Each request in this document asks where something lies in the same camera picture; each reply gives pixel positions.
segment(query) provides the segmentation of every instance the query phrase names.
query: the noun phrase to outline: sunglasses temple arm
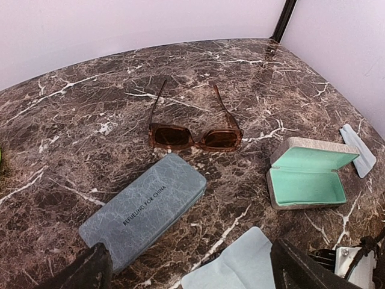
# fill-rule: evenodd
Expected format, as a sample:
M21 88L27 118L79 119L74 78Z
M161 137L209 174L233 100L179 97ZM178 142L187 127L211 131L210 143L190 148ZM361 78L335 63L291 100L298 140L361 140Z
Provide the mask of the sunglasses temple arm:
M217 98L219 100L219 103L221 104L222 109L226 113L227 120L229 121L229 123L231 124L232 127L236 128L236 129L240 129L240 127L239 127L238 123L236 122L235 118L233 117L233 115L224 106L221 95L219 94L219 90L218 90L217 85L213 84L213 86L214 86L215 93L217 94Z
M163 92L164 87L166 86L166 83L167 83L167 79L165 79L165 81L163 82L162 88L161 88L161 90L160 90L159 93L158 93L158 97L156 98L156 100L155 100L155 102L154 102L154 105L152 106L152 109L151 109L151 115L150 115L150 125L151 125L151 123L152 123L152 116L153 116L153 114L154 114L154 110L155 110L156 104L158 103L158 100L159 100L159 98L160 98L161 95L162 95L162 92Z

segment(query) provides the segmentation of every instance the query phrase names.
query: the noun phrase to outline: cleaning cloth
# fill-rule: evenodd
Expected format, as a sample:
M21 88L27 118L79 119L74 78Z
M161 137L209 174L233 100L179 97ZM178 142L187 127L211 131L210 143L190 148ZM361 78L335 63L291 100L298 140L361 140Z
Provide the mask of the cleaning cloth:
M252 227L213 262L182 278L183 289L275 289L271 242Z
M377 161L375 156L360 139L349 124L344 125L340 130L343 141L350 146L356 146L360 151L360 156L356 158L353 163L359 173L360 178L364 178L373 168Z

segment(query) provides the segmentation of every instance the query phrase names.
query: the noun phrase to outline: sunglasses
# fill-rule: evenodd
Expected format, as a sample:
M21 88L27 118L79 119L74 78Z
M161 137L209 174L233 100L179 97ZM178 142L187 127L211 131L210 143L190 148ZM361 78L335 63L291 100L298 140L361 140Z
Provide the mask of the sunglasses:
M162 95L163 89L166 86L167 80L163 82L162 88L158 93L158 97L152 107L150 116L150 145L154 148L164 149L186 149L191 146L197 146L206 151L212 152L232 152L239 148L242 141L243 131L239 128L235 118L226 109L218 91L218 87L213 84L215 94L226 113L227 121L231 128L213 129L208 131L198 142L193 140L193 137L188 128L177 125L166 125L163 123L153 123L152 116L154 109Z

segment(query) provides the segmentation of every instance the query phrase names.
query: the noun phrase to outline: black object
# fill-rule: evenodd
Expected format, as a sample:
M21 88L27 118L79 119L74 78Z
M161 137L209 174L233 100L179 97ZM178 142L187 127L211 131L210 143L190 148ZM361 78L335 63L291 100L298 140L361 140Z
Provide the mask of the black object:
M35 289L109 289L111 279L111 256L105 246L98 243Z
M274 242L270 258L277 289L360 288L323 268L287 240Z
M285 33L285 29L289 23L296 3L297 0L286 0L285 6L283 7L281 16L278 20L276 30L274 30L273 36L270 37L271 39L274 39L276 42L281 42L283 33Z

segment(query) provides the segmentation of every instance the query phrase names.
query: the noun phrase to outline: brown marble surface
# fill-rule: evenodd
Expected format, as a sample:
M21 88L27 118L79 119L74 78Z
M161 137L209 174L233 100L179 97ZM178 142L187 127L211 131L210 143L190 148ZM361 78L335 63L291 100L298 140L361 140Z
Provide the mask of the brown marble surface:
M244 139L240 150L177 152L208 179L200 201L113 288L177 288L251 226L299 248L357 244L383 227L385 142L325 79L271 40L220 40L142 49L63 68L0 92L0 288L32 288L84 249L78 227L167 151L148 145L154 121L199 138L226 125L215 81ZM290 136L342 143L345 123L377 157L360 179L340 170L348 203L276 211L265 174Z

